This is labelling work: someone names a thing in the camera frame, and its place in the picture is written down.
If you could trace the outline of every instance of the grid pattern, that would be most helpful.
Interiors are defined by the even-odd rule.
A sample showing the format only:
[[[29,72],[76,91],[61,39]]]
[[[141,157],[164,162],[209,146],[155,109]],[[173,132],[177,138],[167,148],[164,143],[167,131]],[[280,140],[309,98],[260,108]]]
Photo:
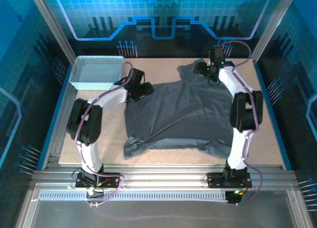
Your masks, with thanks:
[[[274,38],[285,33],[288,33],[294,45],[294,49],[287,56],[288,61],[290,64],[301,62],[314,90],[317,91],[317,40],[294,4],[291,4],[286,12]]]
[[[48,0],[55,12],[65,33],[71,35],[69,27],[59,9],[56,0]],[[111,27],[108,17],[112,18],[113,26],[119,27],[128,21],[131,16],[158,16],[156,27],[169,28],[169,16],[198,16],[209,27],[213,27],[216,16],[219,21],[216,29],[219,30],[222,18],[226,16],[224,28],[230,23],[230,17],[236,16],[233,24],[239,23],[239,30],[243,35],[249,36],[261,12],[265,1],[263,0],[184,0],[173,7],[155,7],[144,0],[60,0],[63,8],[79,38],[84,38],[89,26],[94,25],[92,17],[96,17],[98,25],[102,25],[100,17],[105,18],[106,28]],[[138,26],[138,30],[148,28],[148,25]]]

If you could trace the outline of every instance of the gray fabric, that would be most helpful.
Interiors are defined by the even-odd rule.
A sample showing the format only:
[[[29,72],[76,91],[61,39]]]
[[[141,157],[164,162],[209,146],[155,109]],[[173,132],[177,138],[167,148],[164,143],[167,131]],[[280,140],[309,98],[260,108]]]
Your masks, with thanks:
[[[223,83],[211,86],[193,73],[195,63],[177,68],[181,80],[153,85],[154,92],[124,112],[129,159],[147,149],[198,148],[228,157],[233,129],[229,121],[232,96]]]

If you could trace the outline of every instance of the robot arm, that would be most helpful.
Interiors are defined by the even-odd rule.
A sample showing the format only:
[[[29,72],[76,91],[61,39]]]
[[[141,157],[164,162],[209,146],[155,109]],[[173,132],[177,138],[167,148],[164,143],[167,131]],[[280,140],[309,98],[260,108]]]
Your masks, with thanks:
[[[100,160],[97,147],[97,139],[101,133],[103,115],[111,111],[117,104],[123,103],[129,99],[137,102],[142,97],[145,97],[154,91],[150,83],[144,82],[141,84],[143,77],[143,71],[133,69],[133,75],[128,84],[124,87],[120,86],[126,78],[116,82],[114,86],[109,89],[110,93],[99,98],[91,107],[78,137],[78,142],[80,143],[78,149],[83,160],[82,169],[85,172],[90,174],[103,172],[103,164]],[[70,133],[73,140],[75,139],[82,115],[95,99],[96,98],[91,98],[87,101],[77,99],[75,101],[67,124],[67,131]]]
[[[209,188],[237,189],[237,193],[226,191],[229,203],[239,203],[246,187],[252,187],[245,160],[263,114],[262,92],[248,86],[234,68],[233,63],[225,61],[222,48],[210,52],[209,63],[199,62],[194,68],[194,73],[202,74],[208,81],[224,83],[233,96],[229,115],[233,127],[231,152],[223,172],[207,174]]]

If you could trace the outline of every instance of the enclosure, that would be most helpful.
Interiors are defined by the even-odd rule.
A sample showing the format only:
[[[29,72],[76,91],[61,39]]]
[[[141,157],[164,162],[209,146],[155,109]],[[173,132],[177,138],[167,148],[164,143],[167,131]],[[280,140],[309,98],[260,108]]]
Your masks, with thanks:
[[[0,0],[1,227],[315,227],[316,1]],[[264,96],[247,157],[263,179],[248,169],[253,187],[237,207],[207,202],[219,189],[204,176],[226,157],[183,146],[128,158],[121,103],[103,116],[98,151],[105,171],[126,179],[90,208],[75,189],[81,159],[66,125],[76,99],[104,90],[71,84],[76,58],[122,56],[158,85],[232,40],[251,48],[237,72]],[[249,55],[237,43],[223,50],[235,65]]]

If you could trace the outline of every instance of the plastic mesh basket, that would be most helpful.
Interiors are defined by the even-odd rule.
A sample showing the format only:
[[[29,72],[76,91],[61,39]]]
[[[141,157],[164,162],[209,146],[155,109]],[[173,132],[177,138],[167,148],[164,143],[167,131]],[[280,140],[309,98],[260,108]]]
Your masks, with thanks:
[[[108,90],[122,78],[122,56],[78,56],[69,82],[77,90]]]

